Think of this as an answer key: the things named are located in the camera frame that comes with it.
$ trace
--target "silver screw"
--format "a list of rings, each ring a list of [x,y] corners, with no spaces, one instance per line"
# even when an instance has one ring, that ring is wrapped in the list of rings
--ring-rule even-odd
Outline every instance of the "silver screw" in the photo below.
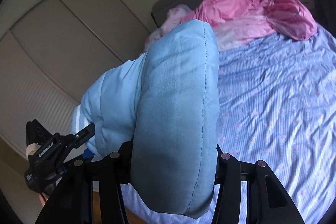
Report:
[[[83,164],[82,160],[75,160],[75,162],[73,163],[74,166],[81,166]]]
[[[111,157],[112,159],[117,159],[117,158],[119,158],[119,156],[120,156],[120,154],[119,154],[118,152],[112,152],[112,153],[110,154],[110,157]]]
[[[258,160],[258,165],[260,167],[265,167],[267,164],[263,160]]]
[[[231,156],[230,156],[230,154],[228,154],[228,153],[222,153],[222,154],[221,154],[221,158],[222,158],[223,160],[228,160],[229,158],[231,158]]]

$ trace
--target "wooden surface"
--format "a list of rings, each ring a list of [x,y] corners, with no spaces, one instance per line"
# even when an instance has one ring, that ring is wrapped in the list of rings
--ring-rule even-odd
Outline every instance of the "wooden surface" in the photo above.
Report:
[[[94,224],[101,224],[101,215],[100,215],[100,202],[99,202],[99,193],[93,192],[93,217]],[[141,218],[136,216],[130,210],[126,208],[126,213],[128,217],[129,224],[146,224]]]

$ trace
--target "blue cushion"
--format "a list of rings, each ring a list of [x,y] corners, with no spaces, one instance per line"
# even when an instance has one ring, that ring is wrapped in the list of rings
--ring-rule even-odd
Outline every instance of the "blue cushion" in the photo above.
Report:
[[[217,163],[218,49],[208,23],[177,26],[147,53],[131,183],[156,212],[208,211]]]
[[[218,49],[208,23],[174,28],[135,61],[103,74],[73,115],[95,123],[88,148],[104,157],[134,135],[131,184],[156,212],[198,218],[217,163]]]

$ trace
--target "metal pin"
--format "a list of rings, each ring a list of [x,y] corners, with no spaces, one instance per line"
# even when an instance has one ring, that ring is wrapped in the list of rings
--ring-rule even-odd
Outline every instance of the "metal pin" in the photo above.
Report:
[[[119,154],[118,152],[112,152],[112,153],[110,154],[110,157],[111,157],[112,159],[117,159],[117,158],[119,158],[119,156],[120,156],[120,154]]]
[[[221,158],[222,158],[223,160],[228,160],[229,158],[231,158],[231,156],[230,156],[230,154],[228,154],[228,153],[222,153],[222,154],[221,154]]]
[[[81,166],[83,164],[82,160],[75,160],[75,162],[73,163],[74,166]]]
[[[265,167],[267,165],[267,163],[265,163],[263,160],[258,160],[258,165],[260,167]]]

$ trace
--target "blue floral bed sheet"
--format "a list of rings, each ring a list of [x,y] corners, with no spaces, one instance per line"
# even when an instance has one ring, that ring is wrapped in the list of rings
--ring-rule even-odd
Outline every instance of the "blue floral bed sheet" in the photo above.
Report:
[[[308,41],[274,33],[220,53],[218,144],[241,161],[265,160],[306,224],[316,224],[336,196],[336,40],[320,25]],[[210,223],[155,213],[130,185],[125,205],[147,223]],[[241,224],[247,188],[242,185]]]

